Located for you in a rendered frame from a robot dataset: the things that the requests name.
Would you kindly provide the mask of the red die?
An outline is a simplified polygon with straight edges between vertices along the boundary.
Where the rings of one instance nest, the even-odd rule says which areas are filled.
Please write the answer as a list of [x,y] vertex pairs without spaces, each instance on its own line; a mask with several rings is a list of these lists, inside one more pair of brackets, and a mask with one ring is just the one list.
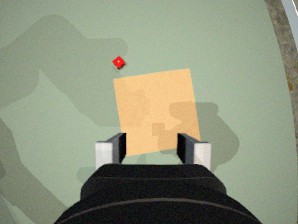
[[119,70],[125,65],[125,62],[120,56],[113,60],[113,63]]

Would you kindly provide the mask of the orange square mat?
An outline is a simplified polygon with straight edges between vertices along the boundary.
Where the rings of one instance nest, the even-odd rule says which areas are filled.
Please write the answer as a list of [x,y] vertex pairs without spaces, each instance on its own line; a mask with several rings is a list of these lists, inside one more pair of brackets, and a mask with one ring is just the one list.
[[177,133],[200,141],[190,69],[114,79],[126,156],[177,148]]

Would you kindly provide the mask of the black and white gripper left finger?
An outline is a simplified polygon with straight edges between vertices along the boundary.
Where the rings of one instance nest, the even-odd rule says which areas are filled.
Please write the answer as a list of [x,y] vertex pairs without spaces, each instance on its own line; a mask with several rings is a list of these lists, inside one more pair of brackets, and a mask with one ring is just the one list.
[[95,143],[95,170],[104,164],[121,164],[127,154],[127,133]]

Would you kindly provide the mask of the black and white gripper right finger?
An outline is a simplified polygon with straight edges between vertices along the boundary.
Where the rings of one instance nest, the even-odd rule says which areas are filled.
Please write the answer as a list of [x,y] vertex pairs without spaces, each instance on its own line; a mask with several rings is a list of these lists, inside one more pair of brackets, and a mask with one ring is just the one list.
[[210,170],[211,143],[201,142],[186,133],[177,133],[177,155],[183,164],[200,164]]

